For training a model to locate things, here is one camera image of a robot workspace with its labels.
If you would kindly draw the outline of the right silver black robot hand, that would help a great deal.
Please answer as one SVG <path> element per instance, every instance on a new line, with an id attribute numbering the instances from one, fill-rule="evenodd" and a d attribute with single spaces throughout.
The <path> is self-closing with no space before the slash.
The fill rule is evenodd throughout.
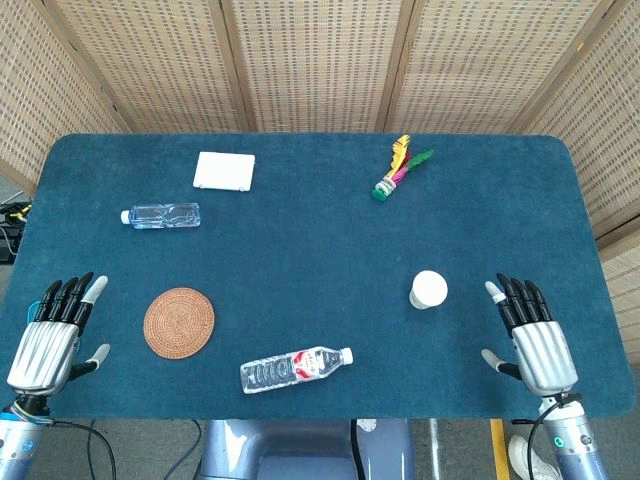
<path id="1" fill-rule="evenodd" d="M 515 363 L 493 351 L 481 351 L 495 371 L 524 383 L 535 396 L 566 394 L 578 382 L 578 374 L 560 324 L 551 315 L 541 289 L 532 281 L 520 281 L 502 273 L 487 281 L 485 289 L 498 309 L 517 356 Z"/>

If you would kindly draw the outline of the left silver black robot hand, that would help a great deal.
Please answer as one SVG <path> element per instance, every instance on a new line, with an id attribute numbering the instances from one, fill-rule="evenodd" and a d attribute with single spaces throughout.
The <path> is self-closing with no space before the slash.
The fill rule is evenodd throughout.
<path id="1" fill-rule="evenodd" d="M 43 293 L 20 340 L 7 383 L 18 395 L 49 397 L 69 381 L 99 369 L 111 346 L 102 344 L 76 363 L 80 340 L 93 307 L 108 284 L 105 275 L 88 272 L 67 282 L 57 280 Z"/>

